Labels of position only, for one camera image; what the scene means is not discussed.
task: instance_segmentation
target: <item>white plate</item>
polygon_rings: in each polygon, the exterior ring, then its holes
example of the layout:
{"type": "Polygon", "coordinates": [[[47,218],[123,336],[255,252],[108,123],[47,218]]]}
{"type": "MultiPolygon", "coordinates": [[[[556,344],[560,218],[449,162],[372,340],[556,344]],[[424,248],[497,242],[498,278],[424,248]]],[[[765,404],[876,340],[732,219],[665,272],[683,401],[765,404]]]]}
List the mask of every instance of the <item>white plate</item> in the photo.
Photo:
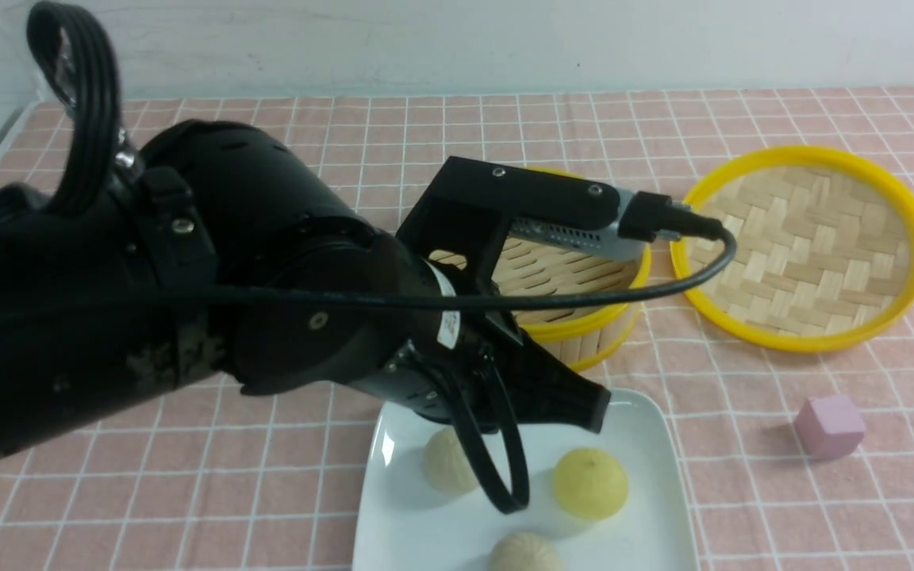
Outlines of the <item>white plate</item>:
{"type": "MultiPolygon", "coordinates": [[[[380,412],[352,571],[486,571],[493,546],[514,531],[547,536],[568,571],[699,569],[668,426],[645,395],[613,390],[599,435],[576,427],[521,427],[531,503],[507,516],[480,489],[454,500],[429,487],[421,472],[421,449],[439,429],[399,405],[385,405],[380,412]],[[630,477],[627,505],[601,523],[576,520],[552,499],[552,467],[580,446],[605,449],[623,462],[630,477]]],[[[509,481],[501,438],[487,436],[486,444],[509,481]]]]}

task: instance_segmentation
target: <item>pink block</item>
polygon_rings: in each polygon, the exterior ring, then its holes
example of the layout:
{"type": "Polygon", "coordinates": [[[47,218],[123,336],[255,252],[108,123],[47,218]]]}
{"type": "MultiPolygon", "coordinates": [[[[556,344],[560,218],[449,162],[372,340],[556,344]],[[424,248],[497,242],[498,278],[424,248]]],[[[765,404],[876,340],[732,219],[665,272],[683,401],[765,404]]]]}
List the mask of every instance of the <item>pink block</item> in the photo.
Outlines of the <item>pink block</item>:
{"type": "Polygon", "coordinates": [[[795,416],[802,447],[814,458],[834,459],[855,451],[866,436],[859,409],[844,394],[810,398],[795,416]]]}

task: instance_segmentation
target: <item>grid pattern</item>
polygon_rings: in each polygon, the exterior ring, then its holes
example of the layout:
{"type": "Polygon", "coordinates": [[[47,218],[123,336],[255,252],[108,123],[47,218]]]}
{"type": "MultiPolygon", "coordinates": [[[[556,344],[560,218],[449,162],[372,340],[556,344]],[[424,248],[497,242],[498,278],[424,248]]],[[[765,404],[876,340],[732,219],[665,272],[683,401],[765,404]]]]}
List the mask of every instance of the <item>grid pattern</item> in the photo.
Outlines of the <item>grid pattern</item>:
{"type": "MultiPolygon", "coordinates": [[[[914,87],[454,98],[130,102],[145,141],[199,117],[286,141],[371,223],[396,230],[446,155],[558,167],[682,196],[732,156],[845,148],[914,189],[914,87]]],[[[33,113],[0,185],[51,189],[69,137],[33,113]]],[[[671,276],[657,246],[654,281],[671,276]]],[[[914,571],[914,308],[829,355],[775,353],[715,329],[683,297],[646,303],[588,376],[653,397],[670,420],[706,570],[914,571]],[[860,451],[808,462],[790,420],[845,393],[860,451]]],[[[378,402],[330,385],[270,399],[231,379],[0,462],[0,571],[347,569],[378,402]]]]}

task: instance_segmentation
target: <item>black robotic arm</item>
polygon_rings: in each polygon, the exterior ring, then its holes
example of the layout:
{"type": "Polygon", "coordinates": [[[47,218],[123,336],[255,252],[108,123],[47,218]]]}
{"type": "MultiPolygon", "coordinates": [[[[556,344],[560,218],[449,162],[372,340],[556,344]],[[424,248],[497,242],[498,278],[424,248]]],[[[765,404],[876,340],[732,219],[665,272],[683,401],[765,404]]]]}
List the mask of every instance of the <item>black robotic arm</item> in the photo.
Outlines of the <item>black robotic arm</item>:
{"type": "Polygon", "coordinates": [[[511,310],[671,295],[734,254],[721,224],[666,197],[457,158],[392,236],[256,128],[189,121],[132,148],[112,48],[83,8],[36,4],[28,39],[74,141],[54,195],[0,189],[0,458],[217,372],[250,397],[331,380],[453,425],[490,501],[515,512],[529,502],[517,426],[600,431],[609,391],[511,310]],[[631,259],[671,232],[726,247],[699,274],[627,292],[500,297],[492,283],[511,234],[631,259]],[[436,250],[467,266],[428,261],[436,250]]]}

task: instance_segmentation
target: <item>charging connector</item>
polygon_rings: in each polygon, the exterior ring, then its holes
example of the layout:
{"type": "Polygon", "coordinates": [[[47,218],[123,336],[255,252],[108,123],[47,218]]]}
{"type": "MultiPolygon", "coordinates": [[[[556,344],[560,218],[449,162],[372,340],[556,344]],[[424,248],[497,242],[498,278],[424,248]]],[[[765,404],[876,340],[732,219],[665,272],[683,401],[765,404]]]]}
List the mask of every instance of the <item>charging connector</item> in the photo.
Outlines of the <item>charging connector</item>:
{"type": "Polygon", "coordinates": [[[673,202],[670,196],[640,191],[632,196],[620,218],[620,238],[654,242],[663,238],[678,240],[682,236],[720,240],[721,220],[702,217],[689,206],[673,202]]]}

